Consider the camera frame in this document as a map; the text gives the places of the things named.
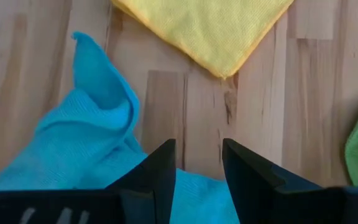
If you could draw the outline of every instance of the wood grain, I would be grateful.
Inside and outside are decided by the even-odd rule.
[[[221,141],[324,186],[348,183],[358,119],[358,0],[296,0],[232,78],[218,80],[108,0],[0,0],[0,170],[72,88],[71,33],[101,44],[141,104],[147,152],[178,140],[178,166],[224,178]]]

